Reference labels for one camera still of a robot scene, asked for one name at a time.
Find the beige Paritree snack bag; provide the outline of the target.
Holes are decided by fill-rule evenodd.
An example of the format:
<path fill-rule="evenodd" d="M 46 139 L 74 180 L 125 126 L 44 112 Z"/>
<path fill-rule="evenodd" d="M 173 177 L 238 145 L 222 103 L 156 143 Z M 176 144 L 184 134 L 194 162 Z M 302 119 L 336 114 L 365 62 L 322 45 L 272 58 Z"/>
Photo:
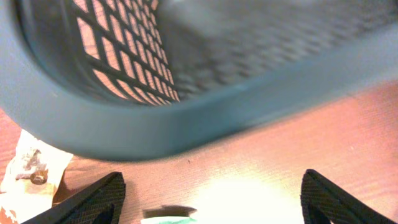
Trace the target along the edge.
<path fill-rule="evenodd" d="M 53 147 L 26 130 L 1 182 L 1 223 L 23 223 L 53 205 L 73 154 Z"/>

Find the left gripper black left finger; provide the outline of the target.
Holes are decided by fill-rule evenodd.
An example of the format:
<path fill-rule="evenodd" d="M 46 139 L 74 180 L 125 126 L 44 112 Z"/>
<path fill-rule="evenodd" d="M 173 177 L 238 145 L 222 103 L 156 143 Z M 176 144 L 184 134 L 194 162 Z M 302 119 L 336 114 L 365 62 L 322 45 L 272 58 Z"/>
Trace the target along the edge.
<path fill-rule="evenodd" d="M 122 173 L 111 172 L 24 224 L 118 224 L 125 196 Z"/>

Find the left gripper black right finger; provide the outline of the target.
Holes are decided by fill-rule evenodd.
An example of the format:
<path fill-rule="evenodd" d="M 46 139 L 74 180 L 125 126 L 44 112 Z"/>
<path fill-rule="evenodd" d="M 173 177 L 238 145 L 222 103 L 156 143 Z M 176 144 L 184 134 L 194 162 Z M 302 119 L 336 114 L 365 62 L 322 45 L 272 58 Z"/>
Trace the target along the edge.
<path fill-rule="evenodd" d="M 396 224 L 313 169 L 303 175 L 300 202 L 305 224 Z"/>

